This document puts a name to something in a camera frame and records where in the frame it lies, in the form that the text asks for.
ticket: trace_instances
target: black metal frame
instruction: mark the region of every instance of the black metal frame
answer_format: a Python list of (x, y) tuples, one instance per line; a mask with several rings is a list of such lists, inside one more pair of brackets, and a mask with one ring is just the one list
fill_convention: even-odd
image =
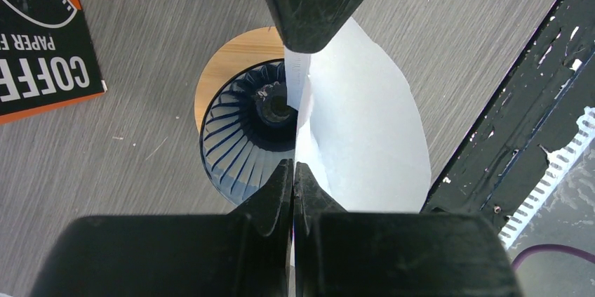
[[(469, 130), (423, 211), (481, 212), (501, 229), (595, 106), (595, 0), (558, 0)], [(582, 65), (572, 69), (575, 60)]]

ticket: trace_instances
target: white paper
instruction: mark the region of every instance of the white paper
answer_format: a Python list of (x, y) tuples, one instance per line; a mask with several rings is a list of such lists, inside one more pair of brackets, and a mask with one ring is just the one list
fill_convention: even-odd
[(288, 104), (301, 94), (295, 160), (348, 211), (419, 212), (427, 144), (392, 59), (352, 18), (322, 51), (286, 59)]

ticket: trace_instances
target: round wooden board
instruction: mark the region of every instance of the round wooden board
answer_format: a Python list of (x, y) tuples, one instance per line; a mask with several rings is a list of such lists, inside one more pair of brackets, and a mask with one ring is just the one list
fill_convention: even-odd
[(199, 132), (207, 107), (233, 76), (268, 60), (283, 58), (283, 42), (275, 27), (254, 29), (224, 44), (206, 64), (194, 96), (194, 119)]

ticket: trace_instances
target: black clamp jaw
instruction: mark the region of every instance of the black clamp jaw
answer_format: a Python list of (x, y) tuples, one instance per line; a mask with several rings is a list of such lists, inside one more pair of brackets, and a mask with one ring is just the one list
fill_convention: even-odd
[(74, 221), (31, 296), (287, 296), (292, 233), (297, 296), (521, 295), (481, 218), (348, 213), (283, 160), (227, 215)]

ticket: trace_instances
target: white gear rack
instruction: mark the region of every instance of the white gear rack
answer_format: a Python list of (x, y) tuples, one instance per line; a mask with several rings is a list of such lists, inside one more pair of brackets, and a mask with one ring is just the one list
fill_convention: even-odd
[(586, 107), (584, 114), (578, 118), (577, 125), (578, 132), (568, 145), (561, 150), (547, 153), (549, 167), (543, 178), (498, 234), (505, 249), (508, 249), (519, 237), (525, 226), (595, 138), (595, 107)]

